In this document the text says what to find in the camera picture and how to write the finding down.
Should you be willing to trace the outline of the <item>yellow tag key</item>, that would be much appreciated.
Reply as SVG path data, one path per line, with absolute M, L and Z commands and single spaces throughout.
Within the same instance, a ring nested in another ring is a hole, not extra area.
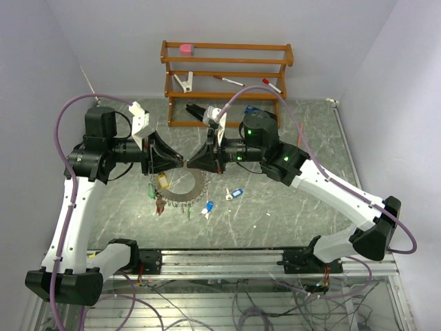
M 164 172 L 158 174 L 157 181 L 163 190 L 168 190 L 170 188 L 170 180 Z

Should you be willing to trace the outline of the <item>metal disc keyring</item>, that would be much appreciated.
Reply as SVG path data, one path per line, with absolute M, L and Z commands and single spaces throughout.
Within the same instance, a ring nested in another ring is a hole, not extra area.
M 156 214 L 161 216 L 166 206 L 172 206 L 173 208 L 180 208 L 181 212 L 187 213 L 187 218 L 190 218 L 192 206 L 200 201 L 207 193 L 207 173 L 197 169 L 191 169 L 187 167 L 186 162 L 182 168 L 184 175 L 189 175 L 192 178 L 192 182 L 187 188 L 183 188 L 182 192 L 173 191 L 173 181 L 170 180 L 170 188 L 163 190 L 157 181 L 158 174 L 150 176 L 149 182 L 149 196 L 155 200 Z

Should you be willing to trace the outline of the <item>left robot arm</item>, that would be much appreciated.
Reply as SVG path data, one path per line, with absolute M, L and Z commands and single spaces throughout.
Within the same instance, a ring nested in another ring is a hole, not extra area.
M 129 139 L 116 135 L 116 112 L 93 107 L 85 114 L 83 147 L 68 156 L 64 199 L 50 248 L 38 270 L 26 274 L 25 286 L 44 301 L 94 305 L 104 282 L 121 270 L 139 270 L 139 247 L 133 239 L 113 239 L 96 257 L 87 256 L 95 210 L 118 163 L 140 163 L 143 174 L 181 168 L 184 160 L 156 132 L 148 111 L 129 106 Z

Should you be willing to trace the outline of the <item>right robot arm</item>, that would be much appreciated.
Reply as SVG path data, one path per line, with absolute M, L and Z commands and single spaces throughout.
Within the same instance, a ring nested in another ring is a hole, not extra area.
M 323 174 L 306 151 L 280 140 L 277 119 L 270 112 L 247 113 L 238 139 L 225 138 L 225 120 L 220 109 L 206 109 L 207 140 L 187 162 L 188 168 L 222 173 L 229 162 L 257 162 L 271 180 L 314 195 L 352 222 L 335 234 L 314 237 L 296 257 L 285 259 L 285 265 L 317 273 L 328 263 L 354 254 L 372 261 L 384 259 L 401 208 L 397 198 L 381 199 L 330 172 Z

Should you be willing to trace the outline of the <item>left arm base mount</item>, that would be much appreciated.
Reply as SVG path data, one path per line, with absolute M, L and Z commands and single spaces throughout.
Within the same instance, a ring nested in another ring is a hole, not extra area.
M 140 249 L 132 267 L 134 274 L 156 275 L 161 273 L 163 254 L 160 250 Z

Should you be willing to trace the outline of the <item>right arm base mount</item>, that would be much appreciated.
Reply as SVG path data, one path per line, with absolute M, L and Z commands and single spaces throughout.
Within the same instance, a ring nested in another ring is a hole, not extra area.
M 341 274 L 343 272 L 340 259 L 325 263 L 316 258 L 305 247 L 294 247 L 283 250 L 282 258 L 276 262 L 282 266 L 285 274 Z

